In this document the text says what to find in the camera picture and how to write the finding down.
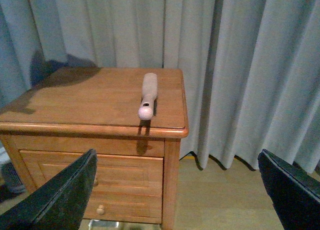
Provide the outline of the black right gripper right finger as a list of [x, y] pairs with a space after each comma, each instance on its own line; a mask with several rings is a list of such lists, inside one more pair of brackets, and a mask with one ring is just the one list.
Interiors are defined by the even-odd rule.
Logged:
[[258, 166], [284, 229], [320, 228], [320, 182], [264, 149]]

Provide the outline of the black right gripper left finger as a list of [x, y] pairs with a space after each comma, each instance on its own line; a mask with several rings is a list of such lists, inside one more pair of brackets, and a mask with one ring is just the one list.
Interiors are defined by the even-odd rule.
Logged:
[[97, 170], [90, 149], [0, 216], [1, 229], [79, 229]]

